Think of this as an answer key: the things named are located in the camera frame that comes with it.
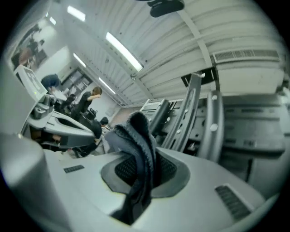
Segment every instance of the air conditioning unit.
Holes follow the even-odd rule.
[[[276,50],[265,49],[239,49],[227,50],[213,53],[215,63],[236,62],[243,60],[267,60],[280,61],[279,54]]]

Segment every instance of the gray cloth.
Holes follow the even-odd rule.
[[[107,132],[105,139],[111,151],[122,150],[135,157],[137,179],[128,195],[129,204],[134,211],[134,206],[138,203],[144,205],[143,202],[148,200],[154,187],[156,141],[150,133],[149,122],[142,112],[133,112],[123,125],[118,124]]]

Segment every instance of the ceiling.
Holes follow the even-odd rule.
[[[70,50],[86,63],[86,72],[96,82],[101,77],[115,90],[121,105],[134,105],[148,98],[183,98],[186,88],[180,77],[215,65],[212,56],[219,51],[273,49],[281,57],[280,62],[266,65],[261,61],[244,62],[243,68],[247,64],[256,72],[265,66],[284,70],[283,39],[254,2],[184,2],[184,10],[158,18],[150,16],[146,2],[136,0],[61,0],[53,2],[49,14],[58,22],[57,30],[65,37]],[[86,14],[85,22],[67,13],[69,5]],[[105,39],[107,32],[143,65],[140,72],[110,46]],[[233,63],[228,68],[237,71],[239,65]],[[221,89],[225,94],[232,93],[228,76],[223,79],[223,73],[231,76],[234,72],[220,75]],[[206,96],[215,88],[215,83],[204,85],[201,95]]]

